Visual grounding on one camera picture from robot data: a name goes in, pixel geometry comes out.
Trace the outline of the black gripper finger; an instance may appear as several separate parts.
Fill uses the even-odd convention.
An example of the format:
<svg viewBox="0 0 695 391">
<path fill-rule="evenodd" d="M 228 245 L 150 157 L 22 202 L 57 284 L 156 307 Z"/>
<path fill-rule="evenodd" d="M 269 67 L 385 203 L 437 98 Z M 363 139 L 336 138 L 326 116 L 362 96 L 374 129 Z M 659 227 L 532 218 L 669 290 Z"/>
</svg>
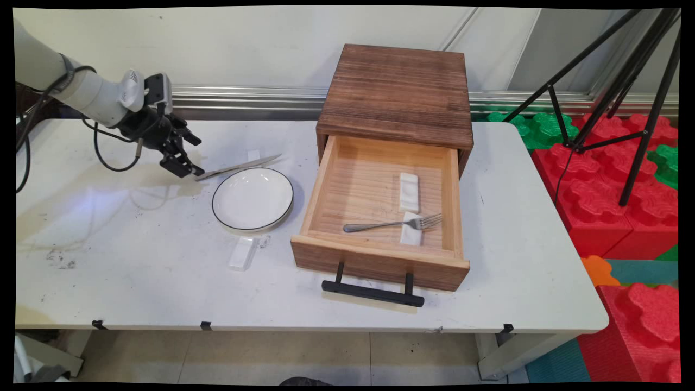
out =
<svg viewBox="0 0 695 391">
<path fill-rule="evenodd" d="M 188 122 L 186 121 L 172 121 L 172 131 L 177 138 L 187 141 L 193 146 L 198 146 L 202 142 L 199 137 L 189 130 Z"/>
<path fill-rule="evenodd" d="M 185 178 L 189 175 L 201 176 L 205 170 L 197 165 L 194 165 L 188 158 L 188 154 L 183 147 L 177 143 L 165 143 L 162 149 L 163 158 L 160 161 L 161 168 L 166 169 L 170 173 Z"/>
</svg>

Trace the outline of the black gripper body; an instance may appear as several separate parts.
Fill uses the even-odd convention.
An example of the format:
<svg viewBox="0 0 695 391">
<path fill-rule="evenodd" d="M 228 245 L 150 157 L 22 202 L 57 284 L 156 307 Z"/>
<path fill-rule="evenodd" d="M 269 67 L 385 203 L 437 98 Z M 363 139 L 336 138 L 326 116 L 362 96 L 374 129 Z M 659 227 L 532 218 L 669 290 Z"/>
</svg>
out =
<svg viewBox="0 0 695 391">
<path fill-rule="evenodd" d="M 176 153 L 175 144 L 170 140 L 176 126 L 176 115 L 161 116 L 155 109 L 145 106 L 137 113 L 127 113 L 116 128 L 124 138 L 136 141 L 141 138 L 147 149 L 160 153 Z"/>
</svg>

